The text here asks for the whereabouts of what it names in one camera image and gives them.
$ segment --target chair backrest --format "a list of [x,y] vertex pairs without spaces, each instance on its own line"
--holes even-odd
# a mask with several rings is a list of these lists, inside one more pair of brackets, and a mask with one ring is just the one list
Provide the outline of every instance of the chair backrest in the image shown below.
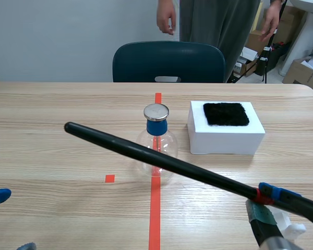
[[225,80],[225,59],[219,49],[187,42],[130,43],[113,60],[114,82],[155,82],[179,77],[181,82],[217,83]]

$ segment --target red tape square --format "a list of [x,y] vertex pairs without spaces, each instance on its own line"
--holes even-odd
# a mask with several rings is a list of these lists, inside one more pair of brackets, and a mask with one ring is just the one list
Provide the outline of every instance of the red tape square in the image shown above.
[[105,176],[105,183],[114,183],[115,182],[115,175],[108,174]]

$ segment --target red band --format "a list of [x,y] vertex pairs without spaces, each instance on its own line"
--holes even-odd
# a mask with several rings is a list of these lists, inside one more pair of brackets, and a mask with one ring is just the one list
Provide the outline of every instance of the red band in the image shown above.
[[256,198],[253,199],[253,202],[262,204],[262,205],[272,205],[274,203],[273,199],[266,197],[264,195],[261,195],[261,191],[259,189],[256,189]]

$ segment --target human hand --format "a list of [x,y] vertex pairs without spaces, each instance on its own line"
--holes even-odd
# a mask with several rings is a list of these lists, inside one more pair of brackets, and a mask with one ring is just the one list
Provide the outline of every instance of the human hand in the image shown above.
[[[156,22],[159,29],[169,35],[174,35],[176,27],[176,12],[173,0],[159,0]],[[172,21],[172,26],[169,25],[169,19]]]
[[280,11],[282,7],[281,0],[275,0],[271,3],[266,14],[266,21],[262,29],[261,42],[267,41],[274,34],[280,22]]

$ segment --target floor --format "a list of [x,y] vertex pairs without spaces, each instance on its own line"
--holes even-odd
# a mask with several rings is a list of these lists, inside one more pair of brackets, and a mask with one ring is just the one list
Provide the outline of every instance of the floor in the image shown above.
[[[284,77],[278,74],[279,68],[280,65],[278,65],[276,68],[268,72],[267,83],[282,84]],[[254,73],[249,77],[242,77],[238,81],[238,83],[264,83],[264,82],[262,82],[261,76]]]

